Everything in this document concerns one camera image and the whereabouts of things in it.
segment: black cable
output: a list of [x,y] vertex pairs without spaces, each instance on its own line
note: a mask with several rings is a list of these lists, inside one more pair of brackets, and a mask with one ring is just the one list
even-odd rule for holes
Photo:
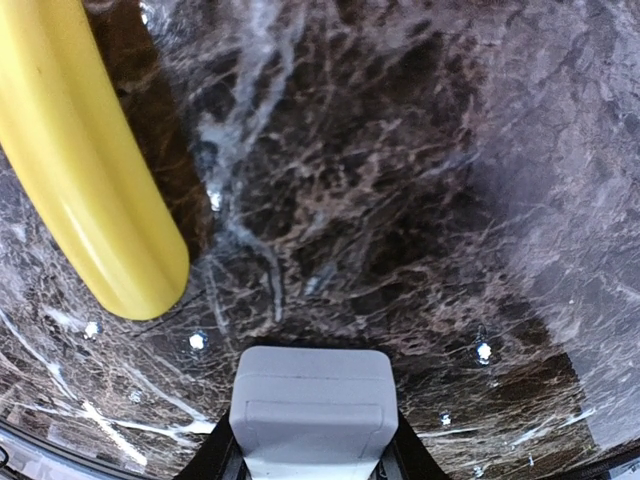
[[2,470],[7,466],[7,463],[9,463],[9,453],[7,453],[4,448],[0,447],[0,454],[3,457],[2,460],[0,460],[0,470]]

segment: yellow banana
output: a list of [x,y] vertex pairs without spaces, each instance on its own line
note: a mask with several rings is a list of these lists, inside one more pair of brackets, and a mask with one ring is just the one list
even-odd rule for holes
[[102,64],[80,0],[0,0],[0,144],[98,301],[147,320],[189,258]]

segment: brown marble countertop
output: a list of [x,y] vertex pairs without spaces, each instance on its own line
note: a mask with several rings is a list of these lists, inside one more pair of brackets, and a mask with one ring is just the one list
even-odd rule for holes
[[190,282],[105,313],[0,153],[2,418],[170,478],[261,343],[386,352],[454,480],[640,438],[635,0],[87,9]]

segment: plastic banana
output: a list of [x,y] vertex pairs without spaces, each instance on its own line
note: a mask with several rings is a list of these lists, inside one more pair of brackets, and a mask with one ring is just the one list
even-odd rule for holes
[[80,0],[0,1],[0,144],[98,301],[146,320],[189,259],[129,129]]

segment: marble table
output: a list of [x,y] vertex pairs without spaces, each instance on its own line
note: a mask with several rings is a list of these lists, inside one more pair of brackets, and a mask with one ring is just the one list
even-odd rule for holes
[[190,281],[106,313],[0,153],[0,415],[168,479],[247,347],[374,348],[454,480],[635,446],[638,5],[88,0]]

